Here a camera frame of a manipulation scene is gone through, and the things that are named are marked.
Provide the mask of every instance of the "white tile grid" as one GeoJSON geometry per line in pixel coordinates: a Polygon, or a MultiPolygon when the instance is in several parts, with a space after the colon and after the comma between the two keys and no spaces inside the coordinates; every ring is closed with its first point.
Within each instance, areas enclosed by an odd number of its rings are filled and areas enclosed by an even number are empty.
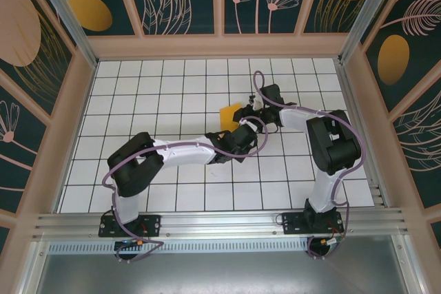
{"type": "MultiPolygon", "coordinates": [[[[100,186],[106,158],[138,132],[177,140],[220,130],[219,109],[246,104],[254,91],[250,73],[255,70],[265,74],[266,85],[279,84],[285,102],[346,109],[331,59],[101,62],[61,212],[109,209],[111,192],[100,186]]],[[[140,211],[302,208],[315,180],[313,169],[306,135],[282,128],[257,157],[244,163],[160,171],[143,192],[140,211]]],[[[339,199],[347,193],[353,207],[373,205],[363,169],[344,186],[339,199]]]]}

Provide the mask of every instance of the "yellow circle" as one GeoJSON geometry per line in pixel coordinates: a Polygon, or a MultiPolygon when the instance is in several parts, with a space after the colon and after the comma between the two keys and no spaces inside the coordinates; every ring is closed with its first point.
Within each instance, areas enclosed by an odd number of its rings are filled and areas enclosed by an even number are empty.
{"type": "Polygon", "coordinates": [[[378,55],[378,75],[387,85],[397,83],[409,62],[409,45],[406,39],[393,34],[386,38],[378,55]]]}
{"type": "Polygon", "coordinates": [[[31,0],[0,0],[0,59],[29,65],[40,50],[39,13],[31,0]]]}
{"type": "Polygon", "coordinates": [[[112,13],[102,0],[68,0],[83,28],[104,31],[112,25],[112,13]]]}

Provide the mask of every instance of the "cable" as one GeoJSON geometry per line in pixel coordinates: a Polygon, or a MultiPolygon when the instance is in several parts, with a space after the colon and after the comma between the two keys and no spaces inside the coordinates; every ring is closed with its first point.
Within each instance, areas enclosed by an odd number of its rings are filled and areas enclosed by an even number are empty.
{"type": "Polygon", "coordinates": [[[106,184],[106,181],[109,179],[109,177],[118,169],[120,169],[123,165],[125,165],[126,163],[130,162],[131,160],[135,159],[136,157],[145,154],[145,153],[149,153],[151,151],[157,151],[159,149],[168,149],[170,147],[178,147],[178,146],[197,146],[197,147],[206,147],[206,148],[210,148],[213,149],[214,151],[217,151],[218,153],[221,153],[225,156],[229,156],[231,158],[247,158],[253,155],[256,155],[257,153],[259,153],[263,147],[265,147],[265,145],[267,144],[268,141],[268,129],[267,126],[265,125],[265,123],[258,117],[255,116],[246,116],[244,118],[242,118],[243,120],[257,120],[263,127],[263,129],[265,130],[265,139],[262,143],[262,145],[260,147],[258,147],[255,151],[253,151],[252,153],[248,153],[248,154],[231,154],[228,153],[226,151],[223,151],[222,149],[219,149],[215,146],[212,145],[208,145],[205,143],[197,143],[197,142],[179,142],[179,143],[171,143],[168,145],[161,145],[161,146],[153,146],[153,147],[149,147],[146,149],[143,149],[142,151],[138,151],[135,154],[132,154],[131,156],[129,156],[128,158],[122,160],[119,164],[117,164],[115,167],[111,168],[111,170],[109,170],[109,172],[106,173],[106,175],[103,178],[102,181],[102,185],[104,187],[107,187],[108,189],[111,189],[113,191],[112,193],[112,210],[114,212],[115,215],[115,219],[118,222],[118,225],[122,228],[122,230],[124,232],[126,232],[130,237],[140,240],[146,244],[156,244],[155,247],[153,247],[152,249],[150,249],[147,253],[144,253],[142,255],[138,255],[135,258],[132,258],[131,260],[123,260],[120,255],[119,252],[121,251],[121,247],[120,249],[118,249],[116,251],[116,257],[118,258],[119,262],[124,262],[124,263],[130,263],[130,262],[136,262],[139,260],[142,260],[144,258],[146,258],[148,255],[150,255],[153,251],[157,250],[158,248],[162,247],[164,245],[164,242],[162,241],[157,241],[157,240],[150,240],[150,239],[145,239],[143,237],[140,237],[134,233],[132,233],[127,227],[124,226],[124,224],[121,222],[121,218],[119,217],[118,214],[118,210],[116,209],[116,187],[114,185],[110,185],[110,184],[106,184]]]}
{"type": "MultiPolygon", "coordinates": [[[[271,100],[270,98],[267,98],[265,95],[263,95],[263,93],[261,92],[261,90],[257,86],[257,82],[256,82],[257,75],[260,75],[262,77],[262,86],[265,86],[265,76],[263,75],[263,73],[260,70],[256,70],[253,74],[254,88],[256,89],[257,93],[260,95],[260,97],[263,100],[267,101],[268,103],[271,103],[272,105],[275,105],[275,106],[278,106],[281,108],[298,109],[300,111],[304,111],[307,113],[312,113],[312,114],[327,116],[329,118],[332,118],[333,120],[336,120],[337,122],[339,122],[339,123],[343,124],[345,127],[347,127],[347,129],[350,130],[354,134],[354,136],[357,138],[358,142],[360,143],[360,148],[361,148],[360,162],[355,167],[347,169],[346,171],[342,172],[337,177],[336,182],[334,183],[334,185],[332,187],[332,192],[331,192],[331,201],[334,204],[334,206],[336,206],[336,207],[346,206],[345,230],[343,231],[343,239],[344,239],[346,237],[347,226],[349,224],[349,201],[346,201],[343,203],[337,203],[336,202],[336,190],[337,190],[338,185],[340,184],[340,181],[343,179],[344,176],[346,176],[347,174],[350,174],[351,172],[354,172],[355,170],[360,168],[363,165],[363,163],[365,162],[365,160],[366,160],[366,145],[363,142],[363,139],[361,138],[360,134],[349,123],[346,123],[344,120],[342,120],[341,118],[338,118],[337,116],[334,116],[333,114],[329,114],[327,112],[322,112],[320,110],[310,109],[307,107],[302,107],[299,105],[282,105],[281,103],[276,103],[275,101],[271,100]]],[[[314,253],[310,249],[311,241],[313,239],[314,239],[314,236],[312,236],[308,239],[308,243],[307,243],[308,255],[311,256],[312,258],[321,257],[322,259],[324,259],[325,258],[324,256],[319,256],[318,254],[314,253]]],[[[340,246],[340,244],[331,253],[327,254],[327,256],[329,257],[329,256],[333,255],[337,251],[337,248],[339,246],[340,246]]]]}

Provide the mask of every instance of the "enclosure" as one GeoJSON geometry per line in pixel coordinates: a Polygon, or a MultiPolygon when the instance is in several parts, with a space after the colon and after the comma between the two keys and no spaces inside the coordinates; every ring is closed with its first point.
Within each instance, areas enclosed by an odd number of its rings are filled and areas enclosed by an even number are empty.
{"type": "Polygon", "coordinates": [[[1,292],[441,293],[440,8],[0,0],[1,292]],[[308,135],[268,125],[244,162],[162,169],[139,212],[160,216],[164,246],[119,264],[121,239],[98,236],[107,159],[139,132],[219,132],[221,109],[257,95],[256,71],[362,136],[365,163],[336,196],[350,204],[340,251],[315,260],[317,233],[284,234],[278,216],[305,208],[319,170],[308,135]]]}

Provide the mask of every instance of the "purple cable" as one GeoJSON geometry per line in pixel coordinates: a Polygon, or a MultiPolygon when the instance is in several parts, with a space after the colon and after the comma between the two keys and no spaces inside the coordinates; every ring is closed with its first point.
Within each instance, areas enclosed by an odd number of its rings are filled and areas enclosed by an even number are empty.
{"type": "Polygon", "coordinates": [[[265,130],[265,139],[264,139],[262,145],[260,147],[258,147],[256,149],[256,151],[253,151],[252,153],[236,155],[236,154],[231,154],[231,153],[228,153],[226,151],[223,151],[222,149],[219,149],[219,148],[217,148],[215,146],[212,146],[212,145],[208,145],[208,144],[205,144],[205,143],[195,143],[195,142],[190,142],[190,141],[189,142],[180,142],[180,143],[171,143],[171,144],[168,144],[168,145],[153,146],[153,147],[149,147],[149,148],[143,149],[142,151],[138,151],[135,154],[132,154],[131,156],[129,156],[128,158],[122,160],[119,164],[117,164],[115,167],[111,168],[111,170],[106,173],[106,175],[104,176],[103,181],[102,181],[101,184],[104,187],[107,187],[108,189],[111,189],[113,191],[113,194],[112,194],[112,204],[113,204],[113,206],[112,206],[112,208],[113,208],[113,211],[114,211],[114,215],[115,215],[116,221],[118,222],[118,225],[130,237],[132,237],[134,239],[137,239],[137,240],[140,240],[140,241],[142,241],[142,242],[144,242],[146,244],[156,244],[156,246],[153,247],[152,249],[150,249],[147,253],[144,253],[143,255],[138,255],[138,256],[132,258],[131,260],[123,260],[120,257],[119,253],[120,253],[121,249],[124,249],[126,247],[126,246],[122,246],[122,247],[120,247],[116,251],[116,257],[118,258],[119,262],[130,263],[130,262],[136,262],[136,261],[142,260],[142,259],[146,258],[151,252],[153,252],[153,251],[157,250],[159,247],[163,246],[164,242],[156,241],[156,240],[150,240],[150,239],[145,239],[143,237],[140,237],[139,235],[136,235],[136,234],[132,233],[127,227],[124,226],[124,224],[121,222],[121,218],[119,217],[118,210],[116,210],[116,187],[114,185],[106,184],[105,182],[107,181],[107,179],[109,179],[109,177],[116,170],[118,170],[119,168],[121,168],[123,165],[125,165],[128,162],[130,162],[134,158],[136,158],[136,157],[138,157],[138,156],[140,156],[142,154],[151,152],[151,151],[156,151],[156,150],[159,150],[159,149],[168,149],[170,147],[178,147],[178,146],[197,146],[197,147],[199,147],[199,146],[201,146],[201,147],[206,147],[206,148],[213,149],[214,151],[217,151],[218,153],[221,153],[221,154],[223,154],[225,156],[229,156],[231,158],[247,158],[247,157],[256,155],[267,144],[267,141],[268,141],[268,129],[267,129],[267,126],[265,125],[265,123],[260,118],[255,117],[255,116],[247,116],[247,117],[244,117],[242,119],[243,120],[257,120],[263,126],[263,129],[265,130]]]}
{"type": "MultiPolygon", "coordinates": [[[[329,118],[332,118],[333,120],[336,120],[337,122],[343,124],[345,127],[347,127],[353,134],[354,136],[357,138],[358,142],[360,143],[360,148],[361,148],[361,159],[360,162],[355,166],[352,167],[350,169],[347,169],[346,171],[342,172],[338,177],[336,182],[334,183],[333,187],[332,187],[332,192],[331,192],[331,201],[332,203],[337,206],[337,207],[342,207],[342,206],[346,206],[346,220],[345,220],[345,230],[343,232],[343,239],[346,237],[346,233],[347,233],[347,225],[349,223],[349,201],[343,202],[343,203],[337,203],[336,202],[336,190],[338,185],[340,184],[340,181],[343,179],[344,176],[346,176],[347,174],[350,174],[351,172],[354,172],[355,170],[357,170],[358,168],[360,168],[363,163],[366,160],[366,145],[363,142],[363,139],[361,138],[360,134],[349,124],[346,123],[344,120],[342,120],[341,118],[338,118],[337,116],[334,116],[332,114],[329,114],[327,112],[322,112],[320,110],[314,110],[314,109],[310,109],[307,107],[302,107],[299,105],[282,105],[281,103],[276,103],[273,100],[267,98],[266,96],[263,95],[263,93],[261,92],[260,88],[257,86],[257,82],[256,82],[256,77],[257,75],[260,75],[262,77],[262,86],[265,86],[265,76],[263,75],[263,73],[260,70],[257,70],[254,72],[253,75],[253,84],[254,84],[254,88],[256,89],[257,93],[262,97],[262,99],[264,99],[265,101],[267,101],[268,103],[271,103],[272,105],[281,107],[281,108],[290,108],[290,109],[298,109],[307,113],[312,113],[312,114],[317,114],[317,115],[321,115],[321,116],[327,116],[329,118]]],[[[314,236],[310,237],[308,239],[308,243],[307,243],[307,252],[309,254],[309,256],[311,256],[312,258],[316,258],[316,257],[321,257],[322,259],[324,259],[325,257],[323,256],[319,256],[318,254],[314,253],[311,249],[311,241],[314,239],[314,236]]],[[[327,254],[327,256],[331,256],[333,255],[336,251],[337,248],[340,246],[337,245],[337,247],[329,254],[327,254]]]]}

